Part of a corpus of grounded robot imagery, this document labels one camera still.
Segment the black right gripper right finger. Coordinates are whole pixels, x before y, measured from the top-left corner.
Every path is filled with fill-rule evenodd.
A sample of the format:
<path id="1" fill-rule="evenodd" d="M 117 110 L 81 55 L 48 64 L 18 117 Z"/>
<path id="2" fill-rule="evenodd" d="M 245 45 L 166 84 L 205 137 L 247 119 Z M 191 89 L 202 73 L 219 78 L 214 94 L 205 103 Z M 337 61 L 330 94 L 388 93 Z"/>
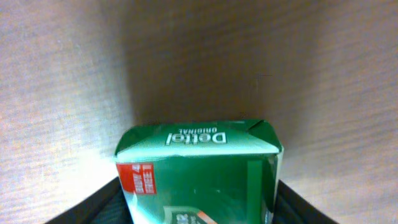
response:
<path id="1" fill-rule="evenodd" d="M 272 224 L 338 224 L 279 181 Z"/>

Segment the green Dettol soap box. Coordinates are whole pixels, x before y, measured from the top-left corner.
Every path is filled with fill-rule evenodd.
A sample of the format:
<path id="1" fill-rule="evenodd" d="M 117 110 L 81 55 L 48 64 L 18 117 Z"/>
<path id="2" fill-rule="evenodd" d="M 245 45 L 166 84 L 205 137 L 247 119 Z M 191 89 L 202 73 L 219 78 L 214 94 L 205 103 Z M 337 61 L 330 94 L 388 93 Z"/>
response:
<path id="1" fill-rule="evenodd" d="M 135 126 L 114 158 L 134 223 L 270 223 L 284 148 L 262 119 Z"/>

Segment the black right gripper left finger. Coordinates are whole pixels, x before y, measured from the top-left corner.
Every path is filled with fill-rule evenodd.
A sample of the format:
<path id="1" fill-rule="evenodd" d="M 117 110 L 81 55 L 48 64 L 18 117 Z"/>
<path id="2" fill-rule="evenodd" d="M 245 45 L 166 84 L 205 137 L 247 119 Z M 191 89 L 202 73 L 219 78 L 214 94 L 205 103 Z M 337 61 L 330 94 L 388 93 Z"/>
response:
<path id="1" fill-rule="evenodd" d="M 133 224 L 119 178 L 46 224 Z"/>

